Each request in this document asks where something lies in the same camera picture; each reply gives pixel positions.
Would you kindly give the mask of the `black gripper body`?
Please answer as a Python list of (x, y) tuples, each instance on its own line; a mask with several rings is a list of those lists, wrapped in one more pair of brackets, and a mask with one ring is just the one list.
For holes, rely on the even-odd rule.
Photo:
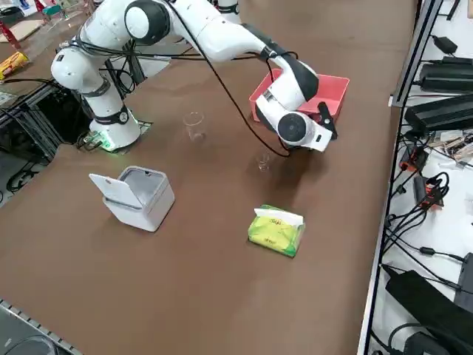
[(328, 106), (325, 102), (321, 101), (318, 105), (320, 121), (319, 123), (331, 132), (331, 140), (335, 141), (338, 139), (338, 133), (336, 131), (336, 125), (333, 116), (330, 114)]

